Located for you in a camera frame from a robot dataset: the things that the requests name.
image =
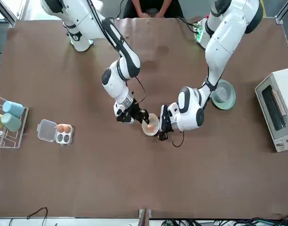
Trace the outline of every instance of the blue cup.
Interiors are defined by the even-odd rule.
[[[24,107],[21,104],[11,102],[11,101],[6,101],[3,104],[3,112],[10,113],[14,115],[15,117],[20,118],[24,112]]]
[[[3,125],[11,132],[16,132],[21,127],[21,120],[14,115],[11,115],[9,113],[6,113],[2,116],[1,122]]]

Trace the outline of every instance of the plastic egg tray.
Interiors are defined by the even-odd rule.
[[[58,132],[56,134],[56,143],[60,144],[60,145],[69,145],[70,143],[72,143],[73,140],[73,132],[74,132],[74,128],[69,125],[71,130],[70,133],[66,133],[66,132]]]

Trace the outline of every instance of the table surface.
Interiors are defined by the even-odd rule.
[[[139,54],[147,98],[159,115],[183,86],[199,87],[207,73],[204,50],[175,19],[116,22]],[[122,125],[101,75],[118,54],[105,40],[78,53],[60,21],[19,21],[8,32],[0,64],[0,94],[30,108],[22,146],[0,149],[0,217],[27,216],[47,206],[49,216],[154,218],[280,218],[288,214],[288,152],[276,153],[254,88],[288,68],[281,26],[263,19],[243,38],[223,73],[236,105],[211,103],[202,128],[184,144],[147,137],[140,124]],[[136,98],[137,81],[128,82]],[[37,138],[42,119],[74,126],[61,147]],[[179,142],[182,135],[174,135]]]

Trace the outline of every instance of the egg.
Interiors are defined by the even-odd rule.
[[[65,131],[66,133],[70,133],[70,132],[71,132],[71,127],[70,127],[70,125],[64,125],[64,131]]]
[[[62,132],[64,131],[64,126],[63,126],[63,124],[57,125],[57,131],[58,131],[59,133],[62,133]]]
[[[147,132],[153,133],[153,131],[154,131],[154,125],[153,125],[153,124],[149,124],[149,125],[147,126]]]

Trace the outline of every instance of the metal rack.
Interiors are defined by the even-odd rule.
[[[7,100],[0,97],[0,113],[3,113],[2,106],[5,101]],[[5,127],[0,129],[0,148],[19,148],[21,146],[28,111],[29,108],[24,107],[24,112],[20,117],[22,126],[17,132],[10,132]]]

